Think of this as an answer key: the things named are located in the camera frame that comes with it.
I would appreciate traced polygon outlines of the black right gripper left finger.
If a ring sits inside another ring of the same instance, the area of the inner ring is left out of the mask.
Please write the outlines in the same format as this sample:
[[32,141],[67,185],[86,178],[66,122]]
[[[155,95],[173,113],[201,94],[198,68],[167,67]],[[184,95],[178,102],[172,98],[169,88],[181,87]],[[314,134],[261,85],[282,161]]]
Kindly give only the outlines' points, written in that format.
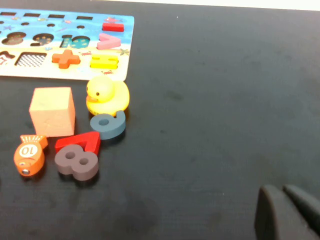
[[263,185],[259,189],[254,219],[258,240],[318,240],[283,189]]

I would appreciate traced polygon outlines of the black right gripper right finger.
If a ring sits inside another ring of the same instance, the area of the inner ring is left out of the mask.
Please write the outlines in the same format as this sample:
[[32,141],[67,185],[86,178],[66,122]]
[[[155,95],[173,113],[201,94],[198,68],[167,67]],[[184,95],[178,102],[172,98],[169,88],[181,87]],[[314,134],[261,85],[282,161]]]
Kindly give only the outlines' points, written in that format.
[[295,185],[287,184],[282,189],[308,223],[309,227],[319,235],[320,201]]

